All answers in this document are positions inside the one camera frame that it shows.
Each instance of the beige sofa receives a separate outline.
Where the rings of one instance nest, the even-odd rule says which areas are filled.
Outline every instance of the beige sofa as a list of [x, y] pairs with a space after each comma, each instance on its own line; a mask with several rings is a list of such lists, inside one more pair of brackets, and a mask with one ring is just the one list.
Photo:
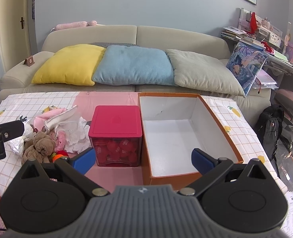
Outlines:
[[133, 43], [141, 47], [161, 50], [177, 49], [209, 55], [217, 59], [228, 59], [230, 51], [226, 42], [218, 37], [201, 33], [151, 26], [108, 25], [72, 28], [50, 33], [42, 51], [34, 55], [35, 63], [28, 67], [23, 62], [10, 69], [0, 80], [0, 102], [10, 94], [51, 92], [51, 91], [132, 91], [132, 92], [177, 92], [198, 93], [234, 99], [245, 119], [251, 126], [257, 122], [260, 113], [270, 105], [270, 89], [262, 89], [260, 94], [251, 89], [246, 97], [204, 92], [176, 86], [127, 85], [109, 86], [96, 83], [94, 86], [74, 86], [68, 84], [31, 84], [35, 72], [55, 52], [63, 47], [93, 42]]

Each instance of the red storage container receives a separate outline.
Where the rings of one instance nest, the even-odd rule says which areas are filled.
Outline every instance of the red storage container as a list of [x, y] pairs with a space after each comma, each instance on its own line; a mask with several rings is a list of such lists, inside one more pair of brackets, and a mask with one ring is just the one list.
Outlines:
[[140, 164], [142, 124], [138, 106], [97, 106], [89, 129], [97, 165]]

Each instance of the chair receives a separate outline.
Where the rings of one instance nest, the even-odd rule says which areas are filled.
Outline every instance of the chair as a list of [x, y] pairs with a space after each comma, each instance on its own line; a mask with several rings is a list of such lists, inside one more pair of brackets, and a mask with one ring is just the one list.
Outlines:
[[288, 146], [291, 149], [293, 145], [293, 92], [286, 89], [279, 89], [275, 95], [275, 102], [284, 109], [281, 135], [290, 142]]

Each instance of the cream door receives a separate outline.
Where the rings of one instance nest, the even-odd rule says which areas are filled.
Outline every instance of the cream door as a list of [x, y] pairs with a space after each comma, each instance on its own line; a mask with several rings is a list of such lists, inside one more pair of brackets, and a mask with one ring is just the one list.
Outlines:
[[0, 0], [0, 53], [5, 72], [30, 56], [27, 0]]

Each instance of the small brown stand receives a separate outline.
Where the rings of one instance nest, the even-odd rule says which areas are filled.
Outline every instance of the small brown stand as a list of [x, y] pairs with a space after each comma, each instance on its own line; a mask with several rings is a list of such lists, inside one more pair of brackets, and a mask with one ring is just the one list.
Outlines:
[[34, 63], [35, 62], [34, 62], [33, 56], [27, 57], [24, 61], [24, 64], [27, 65], [28, 67], [33, 65]]

